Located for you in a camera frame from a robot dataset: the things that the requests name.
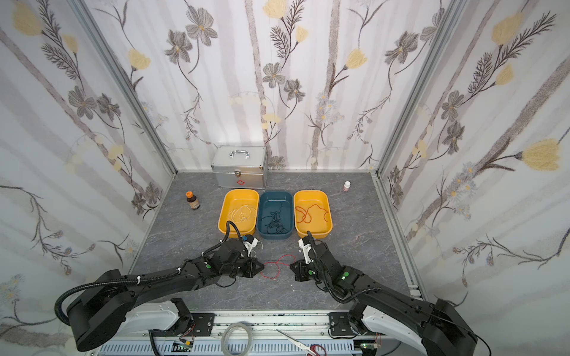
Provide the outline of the yellow plastic bin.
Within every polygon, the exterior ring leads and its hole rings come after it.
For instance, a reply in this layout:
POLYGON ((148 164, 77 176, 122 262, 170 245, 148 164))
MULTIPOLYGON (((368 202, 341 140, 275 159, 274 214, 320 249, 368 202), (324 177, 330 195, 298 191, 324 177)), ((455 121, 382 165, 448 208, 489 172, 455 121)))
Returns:
POLYGON ((293 196, 293 213, 295 229, 300 238, 310 232, 314 238, 323 239, 333 229, 328 196, 323 191, 296 192, 293 196))
POLYGON ((251 189, 234 189, 224 197, 218 229, 227 232, 227 221, 233 222, 241 235, 254 234, 257 224, 259 194, 251 189))

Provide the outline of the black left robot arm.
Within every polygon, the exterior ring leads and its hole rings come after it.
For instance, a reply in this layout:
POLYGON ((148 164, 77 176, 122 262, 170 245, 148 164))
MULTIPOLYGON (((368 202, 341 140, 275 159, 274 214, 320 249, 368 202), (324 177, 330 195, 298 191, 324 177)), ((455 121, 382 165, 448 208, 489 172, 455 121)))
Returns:
POLYGON ((60 322, 71 327, 77 350, 91 351, 111 340, 138 306, 179 292, 216 285, 223 276, 253 278, 264 264, 246 247, 252 235, 231 238, 229 233, 198 258, 178 267, 148 274, 107 271, 96 281, 63 292, 54 304, 60 322))

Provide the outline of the brown bottle orange cap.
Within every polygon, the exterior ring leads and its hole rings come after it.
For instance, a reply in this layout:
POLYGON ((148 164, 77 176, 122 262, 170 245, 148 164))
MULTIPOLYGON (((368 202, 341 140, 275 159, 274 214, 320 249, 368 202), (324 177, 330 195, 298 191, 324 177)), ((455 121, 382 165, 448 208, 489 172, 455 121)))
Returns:
POLYGON ((191 209, 196 210, 200 208, 200 201, 192 191, 186 192, 186 201, 191 207, 191 209))

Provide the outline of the silver aluminium first-aid case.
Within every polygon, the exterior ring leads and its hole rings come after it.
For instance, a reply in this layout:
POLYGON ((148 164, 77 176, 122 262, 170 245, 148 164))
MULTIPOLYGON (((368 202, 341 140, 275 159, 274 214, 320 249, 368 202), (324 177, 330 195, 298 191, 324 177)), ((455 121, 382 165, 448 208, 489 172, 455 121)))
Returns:
POLYGON ((221 188, 265 189, 267 149, 264 146, 221 146, 211 168, 221 188))

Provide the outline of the left yellow plastic bin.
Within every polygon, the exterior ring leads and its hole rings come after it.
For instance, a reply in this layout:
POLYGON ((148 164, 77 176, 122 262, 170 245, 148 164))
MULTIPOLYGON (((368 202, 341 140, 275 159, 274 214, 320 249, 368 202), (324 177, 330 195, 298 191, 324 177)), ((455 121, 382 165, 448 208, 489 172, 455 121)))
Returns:
POLYGON ((257 224, 259 194, 251 189, 234 189, 224 197, 218 229, 227 232, 227 221, 233 222, 241 235, 254 234, 257 224))

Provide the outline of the right yellow plastic bin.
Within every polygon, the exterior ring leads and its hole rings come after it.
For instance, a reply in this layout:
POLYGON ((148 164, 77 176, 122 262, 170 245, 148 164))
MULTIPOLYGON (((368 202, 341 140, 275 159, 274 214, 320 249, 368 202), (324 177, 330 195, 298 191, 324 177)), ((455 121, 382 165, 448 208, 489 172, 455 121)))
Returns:
POLYGON ((323 239, 333 229, 328 196, 323 191, 296 192, 293 196, 293 213, 295 229, 300 238, 310 232, 314 238, 323 239))

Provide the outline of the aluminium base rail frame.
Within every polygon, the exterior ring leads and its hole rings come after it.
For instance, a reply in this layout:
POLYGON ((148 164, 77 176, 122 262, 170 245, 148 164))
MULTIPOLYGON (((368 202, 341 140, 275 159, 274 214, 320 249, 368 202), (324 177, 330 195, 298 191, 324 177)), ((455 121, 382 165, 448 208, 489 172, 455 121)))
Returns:
POLYGON ((199 313, 179 335, 121 331, 91 355, 307 355, 277 330, 319 355, 422 355, 382 334, 360 334, 349 311, 199 313))

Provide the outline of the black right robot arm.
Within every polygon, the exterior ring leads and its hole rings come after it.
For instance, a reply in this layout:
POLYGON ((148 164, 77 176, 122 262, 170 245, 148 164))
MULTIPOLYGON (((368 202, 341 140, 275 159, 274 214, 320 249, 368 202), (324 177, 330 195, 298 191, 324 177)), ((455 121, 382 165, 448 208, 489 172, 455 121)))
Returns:
POLYGON ((473 355, 484 340, 454 304, 396 292, 363 271, 342 265, 311 234, 298 241, 303 258, 291 265, 299 282, 312 280, 337 303, 350 304, 349 324, 358 333, 392 337, 422 355, 473 355))

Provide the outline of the scissors on rail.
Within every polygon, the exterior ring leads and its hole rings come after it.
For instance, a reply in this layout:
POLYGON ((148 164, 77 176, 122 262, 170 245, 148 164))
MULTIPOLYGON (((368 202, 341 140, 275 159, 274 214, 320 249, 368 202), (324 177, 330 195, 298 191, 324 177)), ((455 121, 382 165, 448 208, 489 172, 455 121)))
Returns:
POLYGON ((310 356, 318 356, 319 355, 317 352, 313 351, 311 349, 311 347, 309 347, 309 346, 303 344, 301 341, 298 341, 295 338, 289 336, 285 332, 282 332, 281 330, 277 330, 277 332, 279 334, 285 336, 285 338, 288 339, 288 341, 291 342, 291 344, 293 344, 294 346, 299 348, 301 351, 305 352, 307 355, 310 355, 310 356))

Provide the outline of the dark teal plastic bin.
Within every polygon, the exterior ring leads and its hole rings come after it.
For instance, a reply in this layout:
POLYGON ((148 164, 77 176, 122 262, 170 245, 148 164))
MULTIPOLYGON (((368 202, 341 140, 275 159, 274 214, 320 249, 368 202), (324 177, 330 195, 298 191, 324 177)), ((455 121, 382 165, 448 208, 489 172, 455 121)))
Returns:
POLYGON ((265 240, 285 240, 294 230, 293 196, 287 191, 266 191, 259 199, 256 230, 265 240))

